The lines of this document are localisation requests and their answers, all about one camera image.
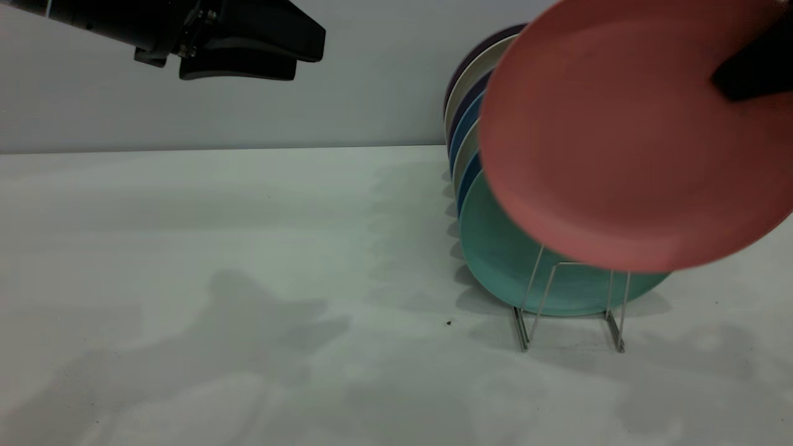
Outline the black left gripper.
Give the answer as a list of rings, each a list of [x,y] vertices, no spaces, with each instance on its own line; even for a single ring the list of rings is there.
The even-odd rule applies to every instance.
[[[297,60],[319,62],[326,29],[290,1],[159,1],[153,42],[137,43],[135,60],[163,68],[170,55],[189,57],[204,23],[215,22],[208,48],[180,63],[181,80],[241,77],[294,80]]]

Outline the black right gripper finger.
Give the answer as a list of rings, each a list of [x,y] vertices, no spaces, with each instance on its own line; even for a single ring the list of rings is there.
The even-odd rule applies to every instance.
[[[726,59],[712,84],[732,102],[792,91],[792,12]]]

